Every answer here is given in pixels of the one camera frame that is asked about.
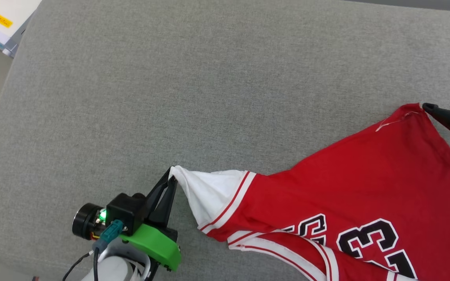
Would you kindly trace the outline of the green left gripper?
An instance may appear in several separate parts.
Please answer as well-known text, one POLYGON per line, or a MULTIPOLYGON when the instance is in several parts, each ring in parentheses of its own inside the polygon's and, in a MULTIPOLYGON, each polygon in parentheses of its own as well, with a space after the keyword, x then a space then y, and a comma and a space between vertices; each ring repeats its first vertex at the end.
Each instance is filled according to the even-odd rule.
POLYGON ((178 232, 168 227, 176 190, 177 180, 168 169, 147 196, 145 221, 132 235, 120 235, 122 241, 147 254, 169 271, 177 271, 182 262, 177 243, 178 232))

